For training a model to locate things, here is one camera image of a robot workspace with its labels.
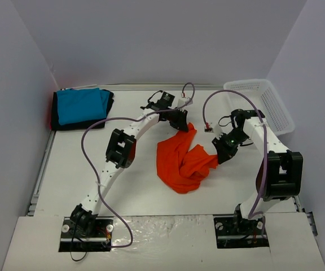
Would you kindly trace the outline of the orange t shirt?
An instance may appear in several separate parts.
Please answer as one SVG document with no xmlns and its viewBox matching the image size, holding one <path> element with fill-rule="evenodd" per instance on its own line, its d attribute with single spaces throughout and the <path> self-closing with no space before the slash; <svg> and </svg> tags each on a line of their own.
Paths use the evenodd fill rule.
<svg viewBox="0 0 325 271">
<path fill-rule="evenodd" d="M 210 170 L 219 166 L 218 156 L 208 154 L 202 145 L 191 147 L 197 130 L 192 123 L 188 131 L 178 131 L 176 135 L 157 144 L 157 176 L 178 194 L 197 190 Z"/>
</svg>

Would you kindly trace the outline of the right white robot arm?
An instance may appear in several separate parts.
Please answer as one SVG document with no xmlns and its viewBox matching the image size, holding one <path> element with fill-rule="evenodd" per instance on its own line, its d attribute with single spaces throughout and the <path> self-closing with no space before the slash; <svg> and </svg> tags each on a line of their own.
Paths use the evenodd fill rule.
<svg viewBox="0 0 325 271">
<path fill-rule="evenodd" d="M 236 206 L 232 219 L 234 230 L 245 233 L 252 227 L 252 221 L 262 219 L 273 206 L 300 193 L 304 160 L 300 152 L 291 151 L 281 143 L 262 111 L 237 109 L 227 118 L 232 126 L 229 133 L 223 132 L 220 124 L 213 128 L 212 144 L 218 163 L 232 159 L 246 140 L 250 140 L 262 155 L 254 192 Z"/>
</svg>

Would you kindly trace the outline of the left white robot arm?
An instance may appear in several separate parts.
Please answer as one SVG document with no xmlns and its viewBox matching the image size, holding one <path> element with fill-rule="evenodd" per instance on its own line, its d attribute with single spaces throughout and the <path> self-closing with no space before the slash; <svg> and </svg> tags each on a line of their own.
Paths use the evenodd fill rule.
<svg viewBox="0 0 325 271">
<path fill-rule="evenodd" d="M 137 142 L 151 127 L 160 121 L 167 121 L 174 129 L 187 132 L 187 110 L 185 107 L 192 103 L 193 97 L 183 96 L 175 108 L 172 104 L 175 96 L 165 91 L 157 101 L 148 101 L 142 107 L 142 114 L 137 119 L 129 117 L 113 117 L 105 122 L 115 120 L 129 120 L 129 126 L 114 129 L 106 149 L 106 162 L 101 172 L 98 172 L 85 150 L 85 137 L 95 124 L 86 129 L 81 138 L 81 150 L 96 176 L 96 185 L 86 194 L 70 215 L 74 233 L 89 237 L 95 231 L 96 218 L 101 205 L 111 211 L 121 222 L 126 221 L 117 214 L 104 200 L 117 177 L 132 165 L 135 158 Z"/>
</svg>

